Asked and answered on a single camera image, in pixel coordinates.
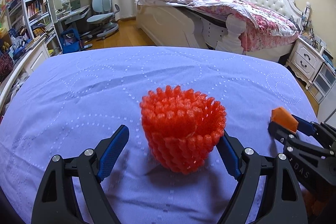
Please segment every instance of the bookshelf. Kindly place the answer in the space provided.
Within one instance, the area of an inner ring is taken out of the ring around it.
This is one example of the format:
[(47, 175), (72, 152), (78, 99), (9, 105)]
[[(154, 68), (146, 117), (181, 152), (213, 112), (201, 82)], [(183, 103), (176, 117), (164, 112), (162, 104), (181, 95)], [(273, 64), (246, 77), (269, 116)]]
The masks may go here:
[(48, 51), (55, 53), (54, 55), (62, 54), (48, 0), (12, 0), (6, 9), (6, 15), (9, 27), (17, 33), (25, 32), (31, 39), (46, 33), (45, 45)]

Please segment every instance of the white bed frame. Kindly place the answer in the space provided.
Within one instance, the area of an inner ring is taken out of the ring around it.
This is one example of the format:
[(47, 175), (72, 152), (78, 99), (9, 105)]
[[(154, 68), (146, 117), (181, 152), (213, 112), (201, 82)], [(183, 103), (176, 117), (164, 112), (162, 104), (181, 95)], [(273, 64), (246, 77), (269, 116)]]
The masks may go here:
[[(244, 0), (273, 10), (286, 18), (293, 17), (301, 26), (302, 11), (294, 0)], [(246, 29), (246, 22), (233, 14), (226, 19), (226, 28), (212, 24), (190, 11), (172, 6), (147, 6), (136, 4), (136, 19), (141, 28), (158, 46), (208, 48), (232, 52), (278, 62), (290, 53), (294, 44), (254, 52), (244, 52), (239, 36)]]

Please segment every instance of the office chair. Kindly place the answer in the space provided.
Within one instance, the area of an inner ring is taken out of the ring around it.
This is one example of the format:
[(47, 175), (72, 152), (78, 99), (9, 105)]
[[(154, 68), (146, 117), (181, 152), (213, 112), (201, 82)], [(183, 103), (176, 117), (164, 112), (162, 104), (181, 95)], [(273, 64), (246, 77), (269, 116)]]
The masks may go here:
[(118, 31), (119, 25), (115, 22), (116, 13), (120, 12), (119, 6), (116, 4), (115, 8), (117, 9), (116, 12), (111, 12), (112, 10), (112, 0), (93, 0), (92, 1), (92, 8), (97, 13), (102, 13), (99, 15), (94, 15), (87, 19), (87, 22), (90, 24), (99, 24), (100, 26), (95, 28), (91, 32), (87, 32), (82, 36), (87, 35), (88, 38), (92, 38), (94, 35), (97, 37), (102, 37), (105, 40), (106, 36), (113, 34), (114, 32)]

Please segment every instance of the white desk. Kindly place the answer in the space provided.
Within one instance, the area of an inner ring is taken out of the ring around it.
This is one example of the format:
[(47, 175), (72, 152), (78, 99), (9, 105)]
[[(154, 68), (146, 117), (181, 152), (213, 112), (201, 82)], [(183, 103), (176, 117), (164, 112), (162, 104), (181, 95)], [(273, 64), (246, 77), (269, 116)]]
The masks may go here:
[(90, 6), (87, 5), (87, 6), (78, 8), (76, 10), (73, 10), (68, 15), (61, 17), (56, 23), (59, 34), (64, 32), (62, 22), (64, 22), (65, 25), (72, 24), (72, 27), (77, 30), (76, 21), (86, 17), (89, 11), (90, 11)]

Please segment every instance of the metal screw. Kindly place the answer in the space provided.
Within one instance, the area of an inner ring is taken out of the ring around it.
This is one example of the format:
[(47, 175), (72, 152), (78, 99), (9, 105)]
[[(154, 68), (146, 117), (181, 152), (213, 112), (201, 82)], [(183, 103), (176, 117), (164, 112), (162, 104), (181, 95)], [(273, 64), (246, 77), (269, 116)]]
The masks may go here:
[(85, 156), (91, 156), (92, 154), (93, 154), (93, 150), (92, 149), (85, 150), (85, 152), (84, 152)]
[(55, 155), (55, 156), (53, 156), (52, 161), (54, 161), (54, 162), (59, 161), (60, 158), (61, 157), (59, 155)]
[(248, 155), (253, 155), (254, 151), (251, 148), (246, 148), (245, 153), (248, 154)]
[(285, 160), (287, 157), (285, 154), (279, 154), (279, 159)]

